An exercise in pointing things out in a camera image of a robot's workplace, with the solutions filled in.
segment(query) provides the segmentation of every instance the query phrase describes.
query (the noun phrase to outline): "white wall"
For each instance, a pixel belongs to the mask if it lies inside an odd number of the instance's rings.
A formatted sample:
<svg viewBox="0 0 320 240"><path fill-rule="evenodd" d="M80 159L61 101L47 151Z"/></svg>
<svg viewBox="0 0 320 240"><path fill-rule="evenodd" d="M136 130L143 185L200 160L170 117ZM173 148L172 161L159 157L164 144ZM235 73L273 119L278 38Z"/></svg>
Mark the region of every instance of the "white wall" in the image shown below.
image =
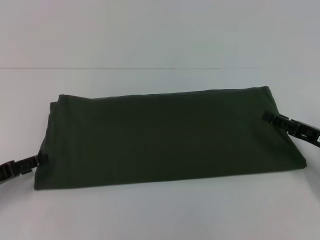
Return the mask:
<svg viewBox="0 0 320 240"><path fill-rule="evenodd" d="M320 126L319 8L315 0L2 0L0 163L38 152L59 94L269 86L282 114ZM320 172L320 149L295 142L309 170L272 177L35 192L25 175L0 186L0 237L319 239L320 175L311 172Z"/></svg>

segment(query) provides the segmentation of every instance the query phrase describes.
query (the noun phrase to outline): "folded fabric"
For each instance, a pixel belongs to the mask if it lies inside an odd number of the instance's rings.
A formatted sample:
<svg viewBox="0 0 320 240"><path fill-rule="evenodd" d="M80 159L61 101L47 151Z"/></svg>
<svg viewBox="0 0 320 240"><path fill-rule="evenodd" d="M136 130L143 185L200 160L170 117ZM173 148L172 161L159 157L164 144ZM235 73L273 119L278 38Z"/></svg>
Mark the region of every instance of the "folded fabric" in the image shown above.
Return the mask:
<svg viewBox="0 0 320 240"><path fill-rule="evenodd" d="M267 86L51 104L34 188L69 189L302 169Z"/></svg>

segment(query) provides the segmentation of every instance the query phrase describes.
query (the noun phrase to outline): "white surface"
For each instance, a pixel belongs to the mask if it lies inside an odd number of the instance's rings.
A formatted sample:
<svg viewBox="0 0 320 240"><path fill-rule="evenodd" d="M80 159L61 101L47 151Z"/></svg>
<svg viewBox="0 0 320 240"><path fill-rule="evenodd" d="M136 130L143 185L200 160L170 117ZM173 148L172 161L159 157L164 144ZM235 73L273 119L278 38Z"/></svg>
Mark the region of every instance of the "white surface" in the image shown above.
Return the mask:
<svg viewBox="0 0 320 240"><path fill-rule="evenodd" d="M319 5L3 0L0 163L38 152L59 94L267 85L282 114L320 126ZM308 167L283 173L52 191L26 174L0 185L0 238L318 240L320 149L295 142Z"/></svg>

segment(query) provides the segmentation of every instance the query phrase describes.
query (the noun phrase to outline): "white backdrop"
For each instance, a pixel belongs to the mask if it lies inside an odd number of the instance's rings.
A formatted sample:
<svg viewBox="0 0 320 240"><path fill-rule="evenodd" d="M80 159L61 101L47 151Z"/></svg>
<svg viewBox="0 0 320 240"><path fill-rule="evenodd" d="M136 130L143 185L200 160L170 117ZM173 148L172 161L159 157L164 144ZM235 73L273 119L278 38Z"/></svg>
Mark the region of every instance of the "white backdrop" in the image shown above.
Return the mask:
<svg viewBox="0 0 320 240"><path fill-rule="evenodd" d="M269 86L283 115L320 127L319 7L3 0L0 163L37 154L59 94ZM52 191L34 191L26 174L0 185L0 238L317 240L320 149L295 142L308 167L284 173Z"/></svg>

